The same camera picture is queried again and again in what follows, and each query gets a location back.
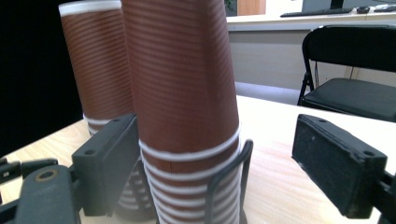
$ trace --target cup stack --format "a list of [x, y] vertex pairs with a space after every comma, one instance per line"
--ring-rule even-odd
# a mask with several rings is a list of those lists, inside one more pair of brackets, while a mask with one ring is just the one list
[[59, 6], [64, 37], [90, 133], [134, 112], [121, 3], [79, 1]]
[[[240, 151], [223, 0], [121, 0], [142, 159], [160, 223], [203, 223], [208, 181]], [[240, 169], [214, 223], [238, 223]]]

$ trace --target wooden table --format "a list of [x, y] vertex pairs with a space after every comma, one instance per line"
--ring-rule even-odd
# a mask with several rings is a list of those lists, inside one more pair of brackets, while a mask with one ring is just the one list
[[[291, 158], [297, 116], [326, 119], [388, 155], [387, 171], [396, 172], [396, 123], [363, 119], [294, 105], [237, 96], [242, 140], [254, 142], [247, 182], [245, 211], [250, 224], [261, 223], [376, 223], [342, 217], [335, 206]], [[32, 145], [7, 155], [9, 161], [57, 158], [69, 166], [71, 154], [89, 139], [87, 124], [79, 121]], [[17, 199], [21, 180], [0, 186], [5, 202]], [[128, 223], [116, 217], [82, 217], [83, 223]]]

